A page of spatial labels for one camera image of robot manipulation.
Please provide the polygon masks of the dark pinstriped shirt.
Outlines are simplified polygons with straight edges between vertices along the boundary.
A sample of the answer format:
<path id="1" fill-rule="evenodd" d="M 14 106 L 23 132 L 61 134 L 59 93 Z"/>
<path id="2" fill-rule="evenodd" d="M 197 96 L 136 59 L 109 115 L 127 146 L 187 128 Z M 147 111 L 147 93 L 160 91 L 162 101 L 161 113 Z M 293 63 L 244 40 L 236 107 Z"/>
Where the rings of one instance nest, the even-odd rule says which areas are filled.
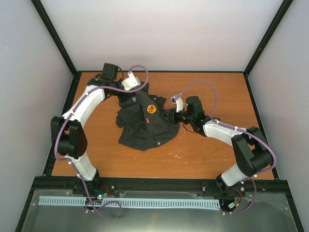
<path id="1" fill-rule="evenodd" d="M 164 111 L 166 98 L 148 93 L 149 84 L 134 92 L 134 96 L 119 103 L 116 125 L 123 129 L 119 143 L 135 150 L 145 151 L 164 145 L 174 139 L 180 124 L 169 126 L 160 113 Z M 154 104 L 157 111 L 147 112 L 148 105 Z"/>

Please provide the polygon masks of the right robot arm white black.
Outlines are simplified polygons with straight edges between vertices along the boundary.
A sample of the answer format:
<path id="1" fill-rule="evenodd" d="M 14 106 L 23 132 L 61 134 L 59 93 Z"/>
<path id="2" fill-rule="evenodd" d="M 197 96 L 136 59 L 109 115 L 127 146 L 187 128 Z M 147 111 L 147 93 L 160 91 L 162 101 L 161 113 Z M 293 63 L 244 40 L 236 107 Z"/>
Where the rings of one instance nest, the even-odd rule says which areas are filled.
<path id="1" fill-rule="evenodd" d="M 236 163 L 217 176 L 216 188 L 219 194 L 226 195 L 236 184 L 276 165 L 275 154 L 259 128 L 233 127 L 205 115 L 197 96 L 182 101 L 180 96 L 175 95 L 171 100 L 175 108 L 161 114 L 169 124 L 189 124 L 194 132 L 232 146 Z"/>

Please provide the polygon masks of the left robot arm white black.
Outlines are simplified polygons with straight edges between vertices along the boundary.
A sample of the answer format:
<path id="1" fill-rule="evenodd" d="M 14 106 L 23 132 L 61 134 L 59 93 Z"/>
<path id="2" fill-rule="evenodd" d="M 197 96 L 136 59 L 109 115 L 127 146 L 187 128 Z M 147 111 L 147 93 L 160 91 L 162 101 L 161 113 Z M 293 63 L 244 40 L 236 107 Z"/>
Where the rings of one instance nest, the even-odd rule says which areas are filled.
<path id="1" fill-rule="evenodd" d="M 62 116 L 51 120 L 52 149 L 56 160 L 67 161 L 77 177 L 84 180 L 83 188 L 89 194 L 100 190 L 100 182 L 95 179 L 96 168 L 91 163 L 86 150 L 87 138 L 84 126 L 95 108 L 107 97 L 129 94 L 141 86 L 140 80 L 128 71 L 127 78 L 116 80 L 119 67 L 105 63 L 102 73 L 91 78 L 77 102 Z"/>

